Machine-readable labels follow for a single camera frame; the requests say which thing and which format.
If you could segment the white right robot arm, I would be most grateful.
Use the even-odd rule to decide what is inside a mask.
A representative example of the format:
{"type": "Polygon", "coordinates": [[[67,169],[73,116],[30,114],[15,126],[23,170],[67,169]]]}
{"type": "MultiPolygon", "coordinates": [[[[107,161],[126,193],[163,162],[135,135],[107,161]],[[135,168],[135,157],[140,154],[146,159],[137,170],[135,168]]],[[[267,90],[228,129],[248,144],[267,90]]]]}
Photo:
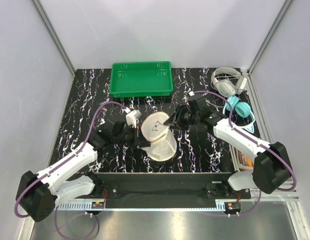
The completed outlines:
{"type": "Polygon", "coordinates": [[[269,143],[239,128],[230,117],[208,106],[201,95],[190,97],[187,105],[180,104],[164,125],[181,131],[204,126],[207,133],[227,142],[253,162],[252,170],[235,172],[222,185],[222,194],[227,198],[235,197],[243,189],[259,189],[266,194],[282,191],[281,186],[288,179],[293,180],[289,190],[296,187],[296,176],[282,143],[269,143]]]}

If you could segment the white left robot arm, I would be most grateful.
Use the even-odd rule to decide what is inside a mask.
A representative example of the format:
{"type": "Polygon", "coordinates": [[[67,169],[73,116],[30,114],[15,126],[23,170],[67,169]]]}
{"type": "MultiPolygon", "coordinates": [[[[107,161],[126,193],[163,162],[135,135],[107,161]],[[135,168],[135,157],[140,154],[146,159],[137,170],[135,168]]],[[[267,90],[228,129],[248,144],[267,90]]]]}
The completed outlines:
{"type": "Polygon", "coordinates": [[[76,197],[89,195],[97,198],[103,191],[103,180],[94,173],[69,180],[76,172],[97,160],[98,155],[113,145],[129,145],[141,149],[150,146],[140,126],[127,126],[124,122],[112,122],[110,127],[100,126],[88,134],[88,139],[53,165],[37,173],[25,172],[16,193],[14,213],[22,218],[18,207],[26,211],[25,217],[40,222],[47,218],[56,206],[76,197]]]}

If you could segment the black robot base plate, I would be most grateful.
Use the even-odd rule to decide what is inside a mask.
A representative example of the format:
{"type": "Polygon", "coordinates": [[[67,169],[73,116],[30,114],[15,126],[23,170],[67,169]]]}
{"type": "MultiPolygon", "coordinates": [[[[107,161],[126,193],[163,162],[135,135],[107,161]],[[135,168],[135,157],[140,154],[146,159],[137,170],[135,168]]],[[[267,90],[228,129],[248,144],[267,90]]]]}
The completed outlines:
{"type": "Polygon", "coordinates": [[[174,210],[215,208],[216,200],[249,200],[249,189],[235,191],[230,173],[96,173],[105,189],[106,208],[174,210]]]}

